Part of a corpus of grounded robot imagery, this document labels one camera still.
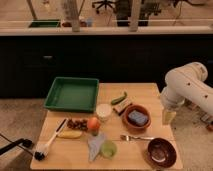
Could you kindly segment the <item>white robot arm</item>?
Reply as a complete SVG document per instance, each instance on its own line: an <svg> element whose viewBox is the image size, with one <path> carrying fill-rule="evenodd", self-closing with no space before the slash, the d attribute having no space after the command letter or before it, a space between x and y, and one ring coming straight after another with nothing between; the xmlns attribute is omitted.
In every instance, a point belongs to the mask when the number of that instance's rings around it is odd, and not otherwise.
<svg viewBox="0 0 213 171"><path fill-rule="evenodd" d="M213 87L204 83L207 77L207 68L200 62L188 63L167 72L166 86L160 93L164 125L171 123L185 100L191 101L213 117Z"/></svg>

